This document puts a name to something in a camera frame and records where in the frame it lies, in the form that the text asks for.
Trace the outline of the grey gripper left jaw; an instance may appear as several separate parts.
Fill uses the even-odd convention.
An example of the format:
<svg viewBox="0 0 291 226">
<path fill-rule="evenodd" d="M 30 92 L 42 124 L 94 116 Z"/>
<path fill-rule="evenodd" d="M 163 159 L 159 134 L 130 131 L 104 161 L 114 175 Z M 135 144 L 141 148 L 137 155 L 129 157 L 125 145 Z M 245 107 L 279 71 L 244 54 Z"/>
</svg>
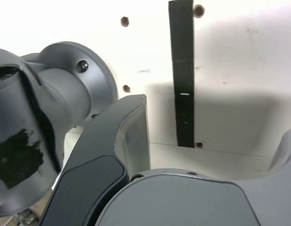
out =
<svg viewBox="0 0 291 226">
<path fill-rule="evenodd" d="M 117 100 L 84 129 L 43 213 L 42 226 L 92 226 L 133 175 L 150 169 L 145 95 Z"/>
</svg>

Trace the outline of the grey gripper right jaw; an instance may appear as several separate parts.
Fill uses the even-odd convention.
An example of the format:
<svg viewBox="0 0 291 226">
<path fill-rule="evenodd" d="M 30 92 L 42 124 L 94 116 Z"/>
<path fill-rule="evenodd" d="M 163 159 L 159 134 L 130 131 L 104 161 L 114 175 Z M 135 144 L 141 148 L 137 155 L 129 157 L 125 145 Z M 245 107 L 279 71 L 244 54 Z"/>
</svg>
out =
<svg viewBox="0 0 291 226">
<path fill-rule="evenodd" d="M 172 169 L 145 172 L 100 213 L 98 226 L 291 226 L 291 129 L 256 179 L 224 181 Z"/>
</svg>

